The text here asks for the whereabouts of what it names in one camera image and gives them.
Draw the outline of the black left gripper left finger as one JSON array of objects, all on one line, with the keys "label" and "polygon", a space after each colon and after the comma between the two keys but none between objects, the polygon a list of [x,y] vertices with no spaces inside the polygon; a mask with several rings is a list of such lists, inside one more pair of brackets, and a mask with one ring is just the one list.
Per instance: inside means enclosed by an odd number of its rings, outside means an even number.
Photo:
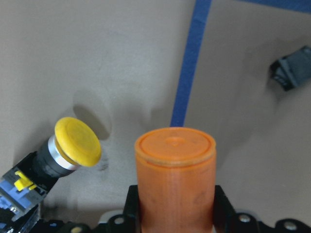
[{"label": "black left gripper left finger", "polygon": [[98,233],[140,233],[138,186],[131,185],[122,209],[107,211],[100,217]]}]

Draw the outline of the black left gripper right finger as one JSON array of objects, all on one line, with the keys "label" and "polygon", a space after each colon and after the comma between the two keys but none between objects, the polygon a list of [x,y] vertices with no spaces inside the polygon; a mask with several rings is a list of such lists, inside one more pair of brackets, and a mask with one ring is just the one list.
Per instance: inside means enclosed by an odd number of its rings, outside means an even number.
[{"label": "black left gripper right finger", "polygon": [[256,219],[236,212],[220,185],[215,186],[213,226],[217,233],[259,233]]}]

